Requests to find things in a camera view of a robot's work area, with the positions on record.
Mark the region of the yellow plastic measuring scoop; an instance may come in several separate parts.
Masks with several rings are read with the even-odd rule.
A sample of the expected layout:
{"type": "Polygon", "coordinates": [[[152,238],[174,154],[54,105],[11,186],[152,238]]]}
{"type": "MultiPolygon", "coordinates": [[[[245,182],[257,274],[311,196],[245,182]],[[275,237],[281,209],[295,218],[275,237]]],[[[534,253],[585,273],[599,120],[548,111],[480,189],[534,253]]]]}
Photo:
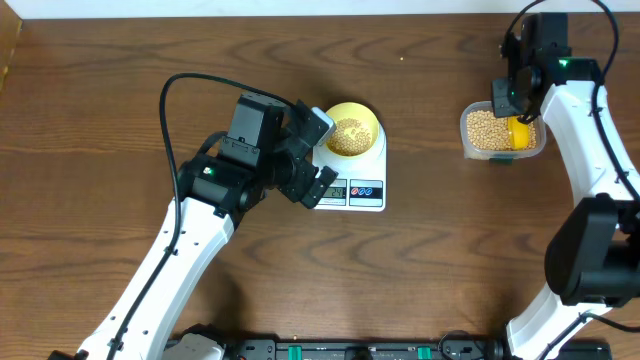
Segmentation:
{"type": "Polygon", "coordinates": [[[523,150],[529,146],[529,127],[521,123],[517,117],[507,119],[510,146],[513,150],[523,150]]]}

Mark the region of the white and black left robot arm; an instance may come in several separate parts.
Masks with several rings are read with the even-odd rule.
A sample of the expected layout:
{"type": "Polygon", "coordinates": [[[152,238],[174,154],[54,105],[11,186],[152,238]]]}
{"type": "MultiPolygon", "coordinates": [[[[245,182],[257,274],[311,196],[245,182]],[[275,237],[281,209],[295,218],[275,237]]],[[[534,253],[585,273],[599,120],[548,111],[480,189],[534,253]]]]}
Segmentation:
{"type": "Polygon", "coordinates": [[[276,188],[314,208],[337,174],[307,159],[336,124],[303,102],[243,94],[231,128],[210,135],[177,176],[156,240],[77,359],[159,359],[202,274],[244,215],[276,188]]]}

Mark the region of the clear plastic container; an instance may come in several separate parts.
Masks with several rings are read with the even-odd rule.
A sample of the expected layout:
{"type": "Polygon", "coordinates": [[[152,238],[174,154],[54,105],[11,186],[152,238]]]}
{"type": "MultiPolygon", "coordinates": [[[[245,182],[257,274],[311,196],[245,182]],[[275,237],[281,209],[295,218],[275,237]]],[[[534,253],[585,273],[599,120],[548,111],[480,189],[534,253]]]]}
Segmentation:
{"type": "Polygon", "coordinates": [[[490,101],[469,105],[460,118],[464,157],[474,160],[516,160],[538,155],[546,144],[546,127],[541,119],[528,125],[528,143],[516,149],[508,120],[496,118],[490,101]]]}

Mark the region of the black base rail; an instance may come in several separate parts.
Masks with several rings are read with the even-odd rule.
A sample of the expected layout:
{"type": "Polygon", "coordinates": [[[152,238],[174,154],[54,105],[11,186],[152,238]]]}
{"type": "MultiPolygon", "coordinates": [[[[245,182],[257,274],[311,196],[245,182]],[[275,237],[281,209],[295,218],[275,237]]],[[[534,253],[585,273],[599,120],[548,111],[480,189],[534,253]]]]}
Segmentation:
{"type": "Polygon", "coordinates": [[[219,345],[196,334],[174,341],[163,360],[482,360],[486,356],[473,341],[349,343],[281,342],[252,339],[219,345]]]}

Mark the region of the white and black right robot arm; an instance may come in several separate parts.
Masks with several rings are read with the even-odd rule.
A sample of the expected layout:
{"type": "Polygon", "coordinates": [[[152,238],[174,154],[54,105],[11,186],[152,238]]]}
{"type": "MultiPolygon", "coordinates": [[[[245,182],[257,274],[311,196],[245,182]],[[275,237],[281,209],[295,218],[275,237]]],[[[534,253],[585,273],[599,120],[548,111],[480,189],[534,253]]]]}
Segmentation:
{"type": "Polygon", "coordinates": [[[547,247],[544,287],[487,355],[555,359],[590,321],[639,295],[639,172],[609,110],[609,68],[573,56],[567,14],[520,12],[513,22],[521,29],[500,47],[508,74],[492,83],[493,112],[546,124],[574,208],[547,247]]]}

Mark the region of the soybeans in container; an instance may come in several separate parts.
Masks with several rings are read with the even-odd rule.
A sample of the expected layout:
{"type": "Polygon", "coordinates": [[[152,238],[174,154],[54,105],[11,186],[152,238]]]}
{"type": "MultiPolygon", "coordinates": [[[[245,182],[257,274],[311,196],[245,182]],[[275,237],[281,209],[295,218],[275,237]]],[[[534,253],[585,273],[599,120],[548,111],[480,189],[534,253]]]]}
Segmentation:
{"type": "MultiPolygon", "coordinates": [[[[510,146],[507,119],[496,118],[490,111],[473,111],[466,116],[466,127],[471,144],[481,150],[516,151],[510,146]]],[[[523,150],[531,150],[537,146],[537,131],[533,124],[528,124],[530,141],[523,150]]]]}

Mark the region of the white digital kitchen scale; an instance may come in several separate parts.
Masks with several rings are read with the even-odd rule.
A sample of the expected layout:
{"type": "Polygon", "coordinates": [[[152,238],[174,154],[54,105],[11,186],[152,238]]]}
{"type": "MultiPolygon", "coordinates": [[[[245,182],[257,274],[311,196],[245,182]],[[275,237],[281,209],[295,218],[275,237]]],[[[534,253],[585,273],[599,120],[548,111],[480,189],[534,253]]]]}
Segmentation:
{"type": "Polygon", "coordinates": [[[322,145],[313,150],[313,164],[338,173],[316,206],[317,210],[381,212],[386,206],[387,141],[379,124],[373,147],[359,156],[345,157],[322,145]]]}

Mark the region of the pale yellow bowl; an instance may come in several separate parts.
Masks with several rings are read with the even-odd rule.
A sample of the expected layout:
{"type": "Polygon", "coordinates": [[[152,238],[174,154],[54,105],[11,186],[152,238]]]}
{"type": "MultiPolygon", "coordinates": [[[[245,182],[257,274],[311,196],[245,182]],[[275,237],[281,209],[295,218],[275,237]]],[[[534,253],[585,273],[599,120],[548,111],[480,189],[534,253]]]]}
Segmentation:
{"type": "Polygon", "coordinates": [[[368,107],[344,102],[331,107],[326,114],[336,125],[336,130],[326,142],[332,153],[345,157],[359,156],[377,141],[379,121],[368,107]]]}

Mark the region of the soybeans in yellow bowl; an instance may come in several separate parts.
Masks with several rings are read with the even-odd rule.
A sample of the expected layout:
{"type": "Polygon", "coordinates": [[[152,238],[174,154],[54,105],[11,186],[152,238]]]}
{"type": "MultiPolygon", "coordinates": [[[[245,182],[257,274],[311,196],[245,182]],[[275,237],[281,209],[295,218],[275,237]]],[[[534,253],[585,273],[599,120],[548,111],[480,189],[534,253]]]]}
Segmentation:
{"type": "Polygon", "coordinates": [[[345,118],[337,122],[337,128],[327,141],[327,147],[341,156],[358,156],[372,145],[373,134],[366,124],[354,118],[345,118]]]}

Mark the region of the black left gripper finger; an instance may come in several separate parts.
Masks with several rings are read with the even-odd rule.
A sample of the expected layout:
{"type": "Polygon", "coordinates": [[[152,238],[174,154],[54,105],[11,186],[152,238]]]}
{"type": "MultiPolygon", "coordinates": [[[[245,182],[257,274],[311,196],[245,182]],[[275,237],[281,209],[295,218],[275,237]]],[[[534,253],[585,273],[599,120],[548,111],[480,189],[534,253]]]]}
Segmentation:
{"type": "Polygon", "coordinates": [[[298,100],[293,109],[293,124],[289,126],[292,133],[292,143],[302,145],[316,145],[319,133],[319,121],[313,116],[313,107],[298,100]]]}
{"type": "Polygon", "coordinates": [[[315,208],[330,185],[337,179],[338,173],[328,166],[324,166],[312,180],[309,188],[304,192],[301,204],[307,209],[315,208]]]}

